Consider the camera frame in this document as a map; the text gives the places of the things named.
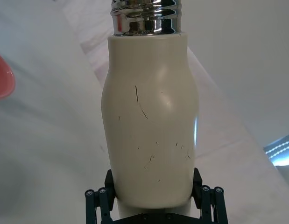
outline white background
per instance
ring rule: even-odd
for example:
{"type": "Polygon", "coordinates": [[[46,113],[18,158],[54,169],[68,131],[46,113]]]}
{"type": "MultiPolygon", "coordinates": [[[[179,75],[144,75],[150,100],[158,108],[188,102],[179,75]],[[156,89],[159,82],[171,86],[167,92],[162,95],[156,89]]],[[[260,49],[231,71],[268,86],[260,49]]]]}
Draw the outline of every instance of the white background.
{"type": "Polygon", "coordinates": [[[289,0],[183,0],[189,47],[259,144],[289,134],[289,0]]]}

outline bolt head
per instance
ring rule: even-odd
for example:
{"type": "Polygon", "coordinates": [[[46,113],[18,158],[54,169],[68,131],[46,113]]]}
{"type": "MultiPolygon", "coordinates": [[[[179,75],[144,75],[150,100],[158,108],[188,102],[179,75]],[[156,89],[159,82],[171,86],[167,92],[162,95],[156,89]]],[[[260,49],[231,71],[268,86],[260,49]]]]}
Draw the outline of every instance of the bolt head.
{"type": "Polygon", "coordinates": [[[86,195],[87,195],[87,196],[90,196],[90,195],[92,195],[92,194],[93,194],[93,192],[92,192],[91,190],[86,192],[86,195]]]}
{"type": "Polygon", "coordinates": [[[166,218],[167,218],[167,219],[172,219],[172,215],[171,215],[171,214],[167,214],[167,215],[166,215],[166,218]]]}
{"type": "Polygon", "coordinates": [[[202,188],[202,190],[204,190],[204,191],[209,191],[210,189],[205,186],[205,187],[202,188]]]}
{"type": "Polygon", "coordinates": [[[218,193],[222,193],[222,192],[223,192],[223,190],[222,190],[221,188],[216,188],[216,191],[217,191],[218,193]]]}
{"type": "Polygon", "coordinates": [[[143,218],[144,220],[147,220],[147,219],[148,219],[148,215],[147,215],[147,214],[144,214],[144,215],[142,216],[142,218],[143,218]]]}

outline cream bottle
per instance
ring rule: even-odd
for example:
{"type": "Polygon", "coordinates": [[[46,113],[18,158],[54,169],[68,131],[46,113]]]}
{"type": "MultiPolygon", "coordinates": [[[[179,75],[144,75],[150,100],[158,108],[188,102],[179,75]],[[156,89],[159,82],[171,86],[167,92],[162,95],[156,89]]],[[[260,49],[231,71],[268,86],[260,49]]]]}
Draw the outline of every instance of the cream bottle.
{"type": "Polygon", "coordinates": [[[198,93],[180,0],[113,0],[102,116],[121,217],[189,210],[198,93]]]}

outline black scratch mark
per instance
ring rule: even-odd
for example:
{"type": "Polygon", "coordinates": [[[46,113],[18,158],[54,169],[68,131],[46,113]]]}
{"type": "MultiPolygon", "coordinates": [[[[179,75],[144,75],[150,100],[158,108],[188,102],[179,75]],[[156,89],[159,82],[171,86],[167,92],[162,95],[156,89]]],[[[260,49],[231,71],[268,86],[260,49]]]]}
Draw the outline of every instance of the black scratch mark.
{"type": "Polygon", "coordinates": [[[136,90],[136,98],[137,98],[137,103],[139,104],[137,86],[135,86],[135,90],[136,90]]]}
{"type": "Polygon", "coordinates": [[[144,114],[145,118],[148,119],[148,117],[146,116],[146,114],[145,114],[145,112],[143,111],[143,109],[142,109],[142,107],[141,107],[140,104],[139,104],[139,106],[140,106],[140,109],[141,109],[142,113],[144,114]]]}
{"type": "Polygon", "coordinates": [[[103,152],[105,152],[104,148],[103,148],[101,145],[99,146],[99,148],[100,148],[103,152]]]}
{"type": "Polygon", "coordinates": [[[149,159],[149,162],[151,162],[153,158],[154,158],[154,156],[152,155],[149,159]]]}

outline chrome bottle neck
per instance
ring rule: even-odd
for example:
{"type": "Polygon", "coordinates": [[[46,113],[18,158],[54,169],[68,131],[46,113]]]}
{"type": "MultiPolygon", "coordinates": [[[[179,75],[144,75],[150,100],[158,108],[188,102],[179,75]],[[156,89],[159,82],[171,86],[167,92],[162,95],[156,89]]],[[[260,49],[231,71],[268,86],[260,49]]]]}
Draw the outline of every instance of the chrome bottle neck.
{"type": "Polygon", "coordinates": [[[181,32],[181,0],[112,0],[114,35],[181,32]]]}

